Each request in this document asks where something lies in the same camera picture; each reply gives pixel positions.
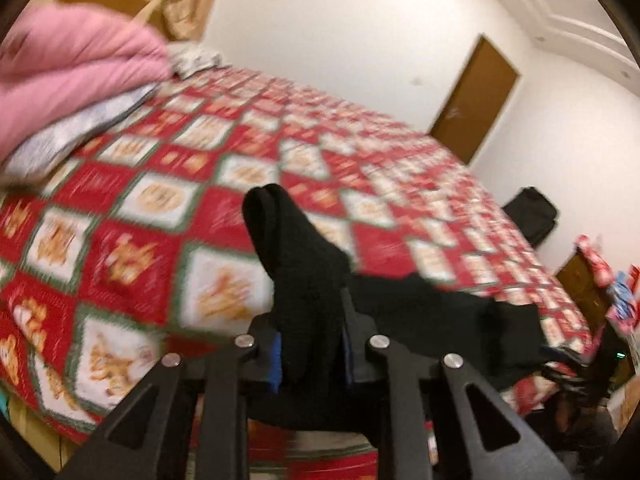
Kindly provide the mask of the black pants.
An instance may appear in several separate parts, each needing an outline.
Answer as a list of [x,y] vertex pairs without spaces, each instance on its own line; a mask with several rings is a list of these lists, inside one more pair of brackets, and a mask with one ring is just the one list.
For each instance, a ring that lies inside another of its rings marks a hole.
[[351,420],[371,420],[380,409],[348,382],[356,349],[347,341],[345,297],[377,333],[420,356],[460,354],[499,391],[555,356],[536,304],[450,292],[417,273],[383,278],[353,271],[346,252],[319,233],[280,185],[249,190],[242,214],[273,281],[269,322],[281,337],[281,382],[268,424],[347,431]]

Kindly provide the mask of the brown wooden dresser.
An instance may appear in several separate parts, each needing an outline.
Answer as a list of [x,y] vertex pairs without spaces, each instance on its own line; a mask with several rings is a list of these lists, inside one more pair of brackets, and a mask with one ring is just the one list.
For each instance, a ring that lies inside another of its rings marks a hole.
[[575,249],[555,277],[585,318],[590,333],[597,335],[605,323],[611,299],[604,288],[596,285],[588,262],[579,249]]

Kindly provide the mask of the red patterned bedspread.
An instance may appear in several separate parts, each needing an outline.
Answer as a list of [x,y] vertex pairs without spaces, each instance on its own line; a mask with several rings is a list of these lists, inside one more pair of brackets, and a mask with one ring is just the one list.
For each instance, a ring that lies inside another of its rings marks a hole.
[[[164,84],[43,184],[2,193],[2,384],[79,450],[165,354],[200,358],[246,334],[273,306],[242,214],[267,184],[353,271],[536,304],[555,358],[588,346],[558,281],[450,151],[356,104],[228,68]],[[265,422],[281,382],[272,329],[268,356],[243,367],[269,372],[241,387],[248,477],[381,479],[363,434]],[[548,364],[491,387],[524,420],[549,394]]]

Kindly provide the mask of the red patterned cloth on dresser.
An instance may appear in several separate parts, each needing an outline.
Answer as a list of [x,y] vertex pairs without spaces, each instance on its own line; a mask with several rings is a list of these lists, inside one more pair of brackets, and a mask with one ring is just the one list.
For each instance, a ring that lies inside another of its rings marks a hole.
[[638,266],[631,266],[627,272],[614,273],[588,236],[579,235],[575,246],[586,259],[596,285],[611,299],[612,306],[605,317],[621,335],[631,335],[639,325]]

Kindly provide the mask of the black bag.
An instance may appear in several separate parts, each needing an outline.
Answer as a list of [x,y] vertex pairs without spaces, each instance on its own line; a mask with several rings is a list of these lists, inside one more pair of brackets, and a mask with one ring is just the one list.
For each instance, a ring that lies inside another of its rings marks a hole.
[[502,210],[534,249],[548,238],[558,224],[559,211],[533,186],[521,188]]

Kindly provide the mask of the grey patterned pillow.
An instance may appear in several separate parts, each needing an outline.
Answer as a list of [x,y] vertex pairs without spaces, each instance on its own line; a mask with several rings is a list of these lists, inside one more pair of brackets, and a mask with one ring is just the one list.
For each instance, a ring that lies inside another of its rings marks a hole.
[[1,164],[1,185],[44,180],[79,145],[126,119],[157,92],[145,84],[54,122],[22,142]]

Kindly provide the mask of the brown wooden door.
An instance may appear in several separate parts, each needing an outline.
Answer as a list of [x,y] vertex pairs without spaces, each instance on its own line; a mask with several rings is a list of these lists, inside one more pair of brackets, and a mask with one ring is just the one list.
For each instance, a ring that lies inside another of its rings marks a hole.
[[518,70],[480,35],[430,135],[469,165],[519,79]]

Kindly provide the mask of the white patterned far pillow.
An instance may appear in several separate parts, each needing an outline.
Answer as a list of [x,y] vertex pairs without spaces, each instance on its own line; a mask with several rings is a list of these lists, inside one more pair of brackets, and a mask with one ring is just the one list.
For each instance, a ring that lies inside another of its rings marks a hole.
[[182,80],[203,70],[228,66],[221,52],[196,41],[170,42],[167,53],[174,73]]

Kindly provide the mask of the pink folded quilt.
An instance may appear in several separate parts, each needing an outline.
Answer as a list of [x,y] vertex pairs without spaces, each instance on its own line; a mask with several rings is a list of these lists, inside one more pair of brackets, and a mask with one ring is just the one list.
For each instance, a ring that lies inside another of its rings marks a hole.
[[1,157],[84,108],[172,76],[152,27],[93,4],[30,6],[1,43]]

